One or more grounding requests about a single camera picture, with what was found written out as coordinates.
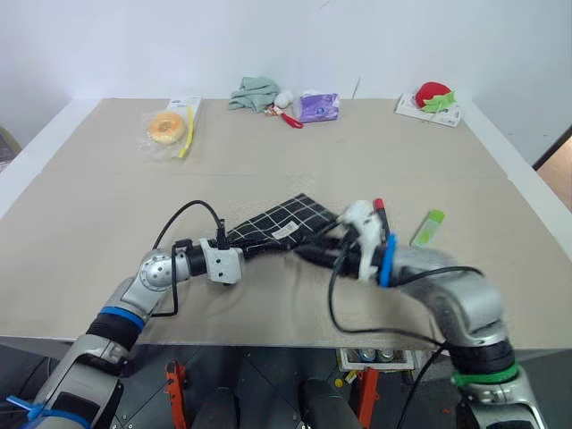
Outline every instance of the red strawberry toy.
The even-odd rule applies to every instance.
[[[455,93],[441,83],[426,82],[415,94],[415,101],[424,112],[436,113],[455,103]]]

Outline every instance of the white toy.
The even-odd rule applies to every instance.
[[[359,232],[361,259],[359,261],[359,276],[361,282],[370,282],[371,276],[377,271],[372,266],[375,248],[382,242],[382,223],[375,215],[372,203],[355,201],[338,217],[338,222],[352,225]]]
[[[276,96],[274,99],[274,105],[281,109],[285,109],[292,103],[292,101],[294,101],[294,94],[289,89],[285,89]]]

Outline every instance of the yellow stick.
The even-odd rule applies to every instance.
[[[189,133],[187,134],[187,140],[185,141],[185,146],[183,146],[181,148],[181,150],[179,151],[179,158],[184,158],[187,153],[189,152],[189,148],[190,145],[193,142],[193,122],[195,121],[195,118],[193,116],[193,109],[190,107],[190,105],[187,106],[187,116],[189,117]]]

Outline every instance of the bagel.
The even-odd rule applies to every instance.
[[[171,145],[182,137],[187,126],[175,112],[161,112],[149,124],[149,136],[161,145]]]

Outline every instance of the table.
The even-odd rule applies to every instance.
[[[293,130],[205,100],[189,157],[158,164],[139,149],[141,116],[165,105],[101,101],[0,219],[0,336],[71,340],[85,332],[188,200],[207,200],[232,226],[303,191],[337,212],[383,197],[402,243],[429,209],[443,210],[433,245],[493,279],[514,345],[572,347],[572,263],[538,218],[541,209],[492,157],[497,149],[487,150],[465,123],[449,129],[399,116],[393,100],[344,100],[337,122]],[[213,234],[199,208],[165,243]],[[328,278],[328,270],[285,255],[248,263],[232,288],[191,279],[180,286],[180,314],[154,320],[140,341],[423,347],[394,335],[337,333],[327,315]],[[335,301],[345,324],[438,335],[425,308],[394,290],[340,280]]]

